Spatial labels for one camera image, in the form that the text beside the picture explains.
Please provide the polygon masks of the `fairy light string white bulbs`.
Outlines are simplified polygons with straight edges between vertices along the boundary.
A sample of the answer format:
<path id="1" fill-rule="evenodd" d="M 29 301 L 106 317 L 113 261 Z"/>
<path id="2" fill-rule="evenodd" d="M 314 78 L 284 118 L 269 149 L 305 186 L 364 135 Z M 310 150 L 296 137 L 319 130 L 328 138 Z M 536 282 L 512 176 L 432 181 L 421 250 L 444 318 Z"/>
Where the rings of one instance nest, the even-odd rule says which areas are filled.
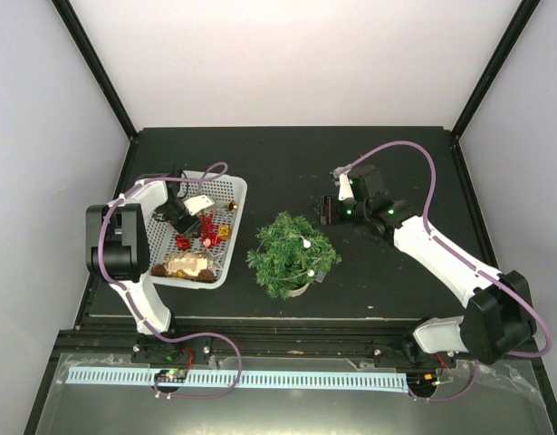
<path id="1" fill-rule="evenodd" d="M 263 285 L 285 285 L 328 273 L 341 257 L 321 233 L 305 235 L 298 230 L 266 229 L 260 245 L 248 253 L 247 264 Z"/>

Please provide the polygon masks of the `red star ornament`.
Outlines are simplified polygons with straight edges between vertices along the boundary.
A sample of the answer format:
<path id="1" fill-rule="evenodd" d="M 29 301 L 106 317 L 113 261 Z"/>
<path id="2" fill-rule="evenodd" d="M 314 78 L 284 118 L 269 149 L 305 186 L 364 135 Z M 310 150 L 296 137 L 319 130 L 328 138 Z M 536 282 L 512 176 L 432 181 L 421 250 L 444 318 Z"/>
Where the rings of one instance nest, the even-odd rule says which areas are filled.
<path id="1" fill-rule="evenodd" d="M 217 233 L 217 225 L 214 223 L 214 215 L 210 214 L 202 214 L 200 217 L 200 236 L 204 237 L 208 234 L 216 234 Z"/>

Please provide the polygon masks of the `white plastic perforated basket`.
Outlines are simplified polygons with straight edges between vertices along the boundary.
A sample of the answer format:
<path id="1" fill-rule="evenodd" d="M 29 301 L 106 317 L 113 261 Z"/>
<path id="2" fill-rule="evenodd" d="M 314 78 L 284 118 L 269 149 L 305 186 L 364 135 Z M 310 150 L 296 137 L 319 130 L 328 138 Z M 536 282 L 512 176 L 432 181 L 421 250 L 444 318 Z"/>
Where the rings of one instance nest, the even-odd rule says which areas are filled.
<path id="1" fill-rule="evenodd" d="M 224 175 L 201 185 L 184 183 L 178 195 L 197 222 L 179 234 L 163 217 L 146 218 L 149 267 L 164 266 L 164 276 L 152 276 L 155 286 L 213 290 L 226 280 L 235 250 L 247 184 Z"/>

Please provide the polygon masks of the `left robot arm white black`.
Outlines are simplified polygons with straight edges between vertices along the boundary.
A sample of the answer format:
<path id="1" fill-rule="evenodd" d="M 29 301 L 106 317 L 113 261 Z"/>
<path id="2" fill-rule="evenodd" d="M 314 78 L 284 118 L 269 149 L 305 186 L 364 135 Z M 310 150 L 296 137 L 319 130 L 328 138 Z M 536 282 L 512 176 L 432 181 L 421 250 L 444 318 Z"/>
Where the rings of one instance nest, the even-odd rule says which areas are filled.
<path id="1" fill-rule="evenodd" d="M 150 350 L 163 362 L 176 360 L 183 341 L 171 310 L 161 300 L 150 273 L 146 220 L 157 211 L 186 227 L 198 222 L 178 196 L 181 184 L 202 187 L 211 178 L 181 172 L 146 175 L 108 203 L 85 212 L 85 263 L 121 297 L 140 334 L 153 335 Z"/>

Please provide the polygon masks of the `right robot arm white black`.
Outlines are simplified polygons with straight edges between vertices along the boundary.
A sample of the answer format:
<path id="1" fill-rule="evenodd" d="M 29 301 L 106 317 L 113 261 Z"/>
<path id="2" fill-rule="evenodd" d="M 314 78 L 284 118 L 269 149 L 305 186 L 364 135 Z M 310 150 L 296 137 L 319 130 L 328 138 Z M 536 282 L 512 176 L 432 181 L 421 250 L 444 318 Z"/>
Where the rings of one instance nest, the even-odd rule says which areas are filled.
<path id="1" fill-rule="evenodd" d="M 406 363 L 420 365 L 432 353 L 452 352 L 492 364 L 533 337 L 537 324 L 522 298 L 529 286 L 521 274 L 504 274 L 444 238 L 406 200 L 390 196 L 374 166 L 339 168 L 331 177 L 337 194 L 319 197 L 313 207 L 321 224 L 367 227 L 425 267 L 465 310 L 419 322 L 399 344 Z"/>

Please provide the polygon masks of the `small green christmas tree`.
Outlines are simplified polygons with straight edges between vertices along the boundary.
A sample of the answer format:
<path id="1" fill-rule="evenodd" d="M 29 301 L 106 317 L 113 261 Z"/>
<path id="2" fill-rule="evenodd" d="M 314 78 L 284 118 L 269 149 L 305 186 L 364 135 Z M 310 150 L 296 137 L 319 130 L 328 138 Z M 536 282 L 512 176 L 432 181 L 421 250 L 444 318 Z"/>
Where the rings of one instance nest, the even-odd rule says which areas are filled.
<path id="1" fill-rule="evenodd" d="M 273 299 L 289 299 L 305 291 L 341 262 L 329 238 L 305 216 L 283 211 L 273 223 L 261 227 L 259 246 L 248 251 L 247 266 L 255 281 Z"/>

